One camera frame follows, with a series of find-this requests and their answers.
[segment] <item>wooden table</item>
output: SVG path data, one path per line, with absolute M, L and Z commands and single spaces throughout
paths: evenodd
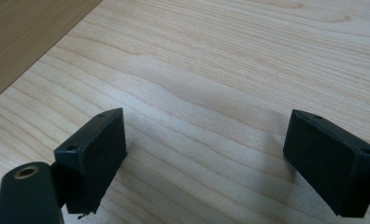
M 0 95 L 0 179 L 116 107 L 129 154 L 81 223 L 370 223 L 282 155 L 293 108 L 370 143 L 370 0 L 103 1 Z

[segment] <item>light wood surface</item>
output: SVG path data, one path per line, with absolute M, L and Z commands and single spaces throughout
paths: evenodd
M 100 2 L 0 1 L 0 93 Z
M 293 108 L 370 143 L 370 0 L 103 1 L 0 95 L 0 178 L 116 107 L 128 157 L 68 223 L 370 223 L 282 155 Z

